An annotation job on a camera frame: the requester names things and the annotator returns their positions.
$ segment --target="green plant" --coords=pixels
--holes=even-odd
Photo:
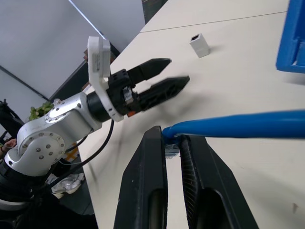
[[[35,108],[31,107],[30,108],[30,116],[29,116],[29,121],[32,121],[34,119],[43,117],[46,113],[48,113],[52,108],[54,107],[54,104],[51,102],[45,102],[41,107]]]

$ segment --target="table surface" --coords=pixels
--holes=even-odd
[[[289,0],[168,0],[141,32],[287,11]]]
[[[106,148],[84,167],[100,228],[113,228],[124,169],[146,130],[177,122],[222,115],[305,107],[305,78],[277,71],[285,13],[140,33],[111,65],[130,69],[151,58],[171,58],[157,77],[142,82],[143,91],[170,76],[191,80],[175,98],[115,123]],[[202,33],[211,53],[199,59],[189,45]],[[110,122],[80,145],[82,160],[103,143]],[[208,138],[233,171],[261,229],[304,228],[305,142],[300,140]],[[168,229],[187,228],[180,158],[167,160]]]

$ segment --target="small white block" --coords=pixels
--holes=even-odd
[[[199,58],[210,54],[210,47],[208,46],[208,43],[205,41],[201,33],[191,38],[190,45]]]

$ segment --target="robotic arm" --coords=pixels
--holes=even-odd
[[[72,143],[100,129],[102,123],[118,122],[148,110],[174,96],[189,77],[165,79],[137,94],[137,83],[158,75],[170,59],[152,59],[129,71],[110,74],[110,44],[98,37],[88,40],[89,81],[95,92],[81,92],[59,104],[44,117],[26,123],[18,132],[18,148],[11,149],[0,164],[0,212],[17,214],[44,185],[53,164]]]

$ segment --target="blue plastic bin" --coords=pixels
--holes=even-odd
[[[276,67],[305,73],[305,0],[290,0]]]

